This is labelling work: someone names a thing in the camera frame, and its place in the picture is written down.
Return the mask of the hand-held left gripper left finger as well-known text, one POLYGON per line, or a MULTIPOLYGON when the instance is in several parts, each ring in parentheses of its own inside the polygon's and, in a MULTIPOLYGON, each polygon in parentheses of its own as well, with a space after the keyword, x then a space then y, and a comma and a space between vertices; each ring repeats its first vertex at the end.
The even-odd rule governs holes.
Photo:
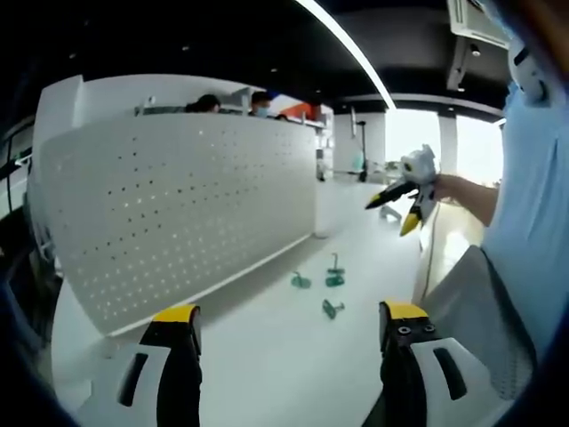
POLYGON ((156 314, 137 342, 103 359, 79 409, 82 426, 198 426, 200 308, 156 314))

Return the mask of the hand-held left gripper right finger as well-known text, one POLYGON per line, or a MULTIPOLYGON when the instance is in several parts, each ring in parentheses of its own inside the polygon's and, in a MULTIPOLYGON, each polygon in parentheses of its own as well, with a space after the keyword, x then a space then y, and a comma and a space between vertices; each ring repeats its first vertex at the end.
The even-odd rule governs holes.
POLYGON ((486 426, 487 368, 420 307, 381 302, 382 390, 365 426, 486 426))

